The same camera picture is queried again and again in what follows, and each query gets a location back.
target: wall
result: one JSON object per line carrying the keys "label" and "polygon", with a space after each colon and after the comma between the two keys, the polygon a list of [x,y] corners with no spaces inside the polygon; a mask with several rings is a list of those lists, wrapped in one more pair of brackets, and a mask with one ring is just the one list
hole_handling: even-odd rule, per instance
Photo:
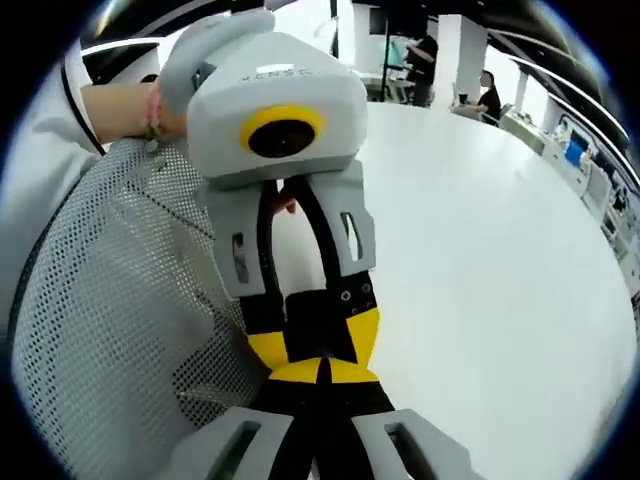
{"label": "wall", "polygon": [[486,48],[487,29],[462,17],[456,87],[472,99],[480,97],[480,74],[484,68]]}
{"label": "wall", "polygon": [[351,0],[338,0],[338,58],[351,67],[356,63],[355,12]]}
{"label": "wall", "polygon": [[553,130],[558,125],[560,121],[560,117],[564,113],[564,109],[558,105],[557,102],[553,101],[553,99],[547,96],[547,103],[544,111],[544,118],[542,120],[541,128],[548,132],[553,132]]}
{"label": "wall", "polygon": [[[520,78],[518,79],[518,88],[516,89],[516,102],[513,104],[513,107],[516,110],[522,110],[522,104],[524,103],[524,95],[527,92],[528,80],[529,80],[529,75],[527,75],[522,70],[520,70]],[[543,109],[545,108],[546,104],[547,104],[547,100],[545,98],[544,104],[542,105]]]}
{"label": "wall", "polygon": [[499,50],[488,46],[484,59],[484,68],[493,73],[496,79],[496,88],[502,105],[505,103],[515,105],[518,81],[520,79],[518,65]]}
{"label": "wall", "polygon": [[460,15],[440,15],[438,20],[438,59],[433,79],[435,97],[431,108],[448,109],[458,78],[460,59]]}
{"label": "wall", "polygon": [[535,78],[529,76],[521,110],[531,116],[531,122],[534,125],[541,126],[544,123],[548,100],[547,90]]}
{"label": "wall", "polygon": [[369,34],[369,10],[367,5],[353,6],[353,28],[355,35],[354,68],[363,73],[382,75],[384,65],[384,35]]}
{"label": "wall", "polygon": [[273,14],[276,32],[288,33],[325,52],[331,51],[336,29],[335,22],[331,22],[329,0],[297,0]]}

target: ceiling light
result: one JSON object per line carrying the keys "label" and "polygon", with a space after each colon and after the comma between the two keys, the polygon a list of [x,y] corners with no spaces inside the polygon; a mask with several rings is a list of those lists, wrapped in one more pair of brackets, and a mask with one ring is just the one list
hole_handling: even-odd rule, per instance
{"label": "ceiling light", "polygon": [[115,42],[101,43],[93,47],[82,50],[82,56],[93,55],[94,53],[105,52],[120,47],[134,47],[137,45],[158,45],[164,37],[128,38],[126,40],[116,40]]}
{"label": "ceiling light", "polygon": [[574,58],[572,55],[568,54],[567,52],[559,49],[558,47],[554,47],[553,45],[549,45],[548,43],[545,43],[541,40],[538,40],[537,38],[532,38],[532,37],[528,37],[526,35],[522,35],[520,33],[515,33],[515,32],[509,32],[506,30],[497,30],[494,28],[490,28],[487,30],[489,33],[494,33],[494,34],[499,34],[499,35],[504,35],[505,37],[512,37],[512,38],[517,38],[518,40],[523,40],[525,42],[528,43],[533,43],[534,45],[539,45],[547,50],[551,50],[554,53],[557,53],[558,55],[562,55],[563,57],[568,58],[569,60],[573,61],[573,62],[578,62],[580,63],[580,60],[578,60],[577,58]]}

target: office room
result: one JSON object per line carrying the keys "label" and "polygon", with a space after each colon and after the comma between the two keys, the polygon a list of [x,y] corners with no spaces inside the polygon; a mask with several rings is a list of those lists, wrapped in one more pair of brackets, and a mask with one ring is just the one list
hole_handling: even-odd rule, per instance
{"label": "office room", "polygon": [[[79,168],[24,241],[10,195],[28,182],[3,178],[0,227],[25,252],[1,264],[11,378],[54,463],[78,479],[248,479],[259,457],[267,473],[308,466],[304,480],[336,471],[325,440],[354,434],[352,478],[581,478],[635,382],[640,159],[570,22],[526,1],[159,3],[107,2],[63,63],[111,162]],[[87,86],[144,92],[147,130],[102,141]],[[281,331],[257,321],[274,305]],[[321,379],[376,389],[344,400]],[[287,382],[323,389],[292,406],[298,390],[273,393]],[[347,428],[334,408],[353,422],[332,437]],[[279,422],[301,411],[327,419],[320,453],[285,461],[298,450]],[[282,450],[262,425],[284,428]],[[227,463],[232,427],[247,444]]]}

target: person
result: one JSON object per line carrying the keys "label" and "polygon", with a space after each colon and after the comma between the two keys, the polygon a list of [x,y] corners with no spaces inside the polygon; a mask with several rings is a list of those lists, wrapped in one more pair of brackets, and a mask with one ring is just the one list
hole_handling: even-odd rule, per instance
{"label": "person", "polygon": [[418,44],[408,44],[407,63],[411,70],[407,81],[415,84],[412,105],[416,107],[429,106],[433,79],[438,57],[438,42],[430,35],[426,35]]}
{"label": "person", "polygon": [[497,122],[500,120],[501,104],[493,73],[488,70],[483,70],[482,75],[480,75],[480,85],[486,88],[487,91],[482,94],[480,100],[469,105],[469,108],[475,112],[488,115],[488,117],[485,115],[482,116],[481,120],[484,123],[498,126]]}
{"label": "person", "polygon": [[558,123],[558,126],[551,134],[551,138],[555,140],[555,142],[560,145],[563,150],[566,150],[566,148],[569,146],[569,124],[564,118],[560,120],[560,123]]}
{"label": "person", "polygon": [[[44,81],[8,154],[1,185],[0,338],[22,271],[72,187],[100,161],[103,145],[149,133],[149,101],[159,95],[155,86],[92,85],[79,43]],[[172,115],[161,98],[158,123],[170,137],[186,135],[186,119]],[[286,192],[276,205],[278,211],[285,208],[295,211]]]}

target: desk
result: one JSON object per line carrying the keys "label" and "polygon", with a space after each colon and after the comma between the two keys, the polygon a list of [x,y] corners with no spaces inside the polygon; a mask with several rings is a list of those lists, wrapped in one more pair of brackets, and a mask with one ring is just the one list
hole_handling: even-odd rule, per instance
{"label": "desk", "polygon": [[449,111],[454,115],[458,115],[460,117],[480,121],[480,114],[468,105],[456,105],[455,107],[451,107]]}
{"label": "desk", "polygon": [[629,296],[634,297],[640,292],[640,260],[638,249],[633,241],[632,225],[624,215],[609,205],[605,212],[605,236],[620,264],[620,270],[629,290]]}
{"label": "desk", "polygon": [[[360,77],[362,83],[364,83],[367,88],[367,92],[371,90],[377,90],[380,92],[382,89],[382,75],[378,73],[363,73],[357,70],[353,70],[353,72]],[[387,88],[389,89],[389,97],[390,100],[394,103],[406,103],[407,102],[407,93],[406,89],[408,87],[412,87],[413,82],[408,82],[402,78],[389,78],[387,76],[386,82]]]}
{"label": "desk", "polygon": [[542,155],[546,144],[545,135],[535,125],[526,123],[509,111],[500,119],[500,128],[515,135],[538,155]]}
{"label": "desk", "polygon": [[564,149],[555,140],[547,136],[543,136],[542,140],[542,158],[560,174],[578,197],[582,197],[587,191],[589,176],[567,161]]}
{"label": "desk", "polygon": [[[467,446],[487,480],[569,478],[636,351],[599,226],[500,129],[393,104],[370,104],[369,117],[358,157],[382,314],[371,368],[397,408]],[[279,271],[303,259],[315,279],[296,271],[296,289],[322,285],[304,216],[275,222]]]}

